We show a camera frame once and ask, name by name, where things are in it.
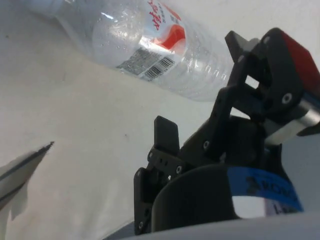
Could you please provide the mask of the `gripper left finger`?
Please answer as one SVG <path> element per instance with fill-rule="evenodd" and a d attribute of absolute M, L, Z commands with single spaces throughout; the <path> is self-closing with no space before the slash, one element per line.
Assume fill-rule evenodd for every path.
<path fill-rule="evenodd" d="M 147 166 L 139 168 L 133 178 L 135 228 L 151 227 L 155 199 L 160 191 L 186 168 L 186 164 L 178 158 L 179 152 L 177 124 L 157 116 L 154 120 L 154 142 L 147 155 Z"/>

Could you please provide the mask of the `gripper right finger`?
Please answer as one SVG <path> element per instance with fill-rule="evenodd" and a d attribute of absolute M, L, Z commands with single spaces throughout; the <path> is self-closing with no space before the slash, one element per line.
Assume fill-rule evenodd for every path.
<path fill-rule="evenodd" d="M 304 87 L 294 60 L 300 45 L 279 28 L 261 40 L 231 31 L 225 41 L 234 62 L 227 86 L 179 156 L 192 167 L 264 166 L 281 151 L 280 143 L 267 142 L 271 129 L 282 129 L 300 112 Z"/>

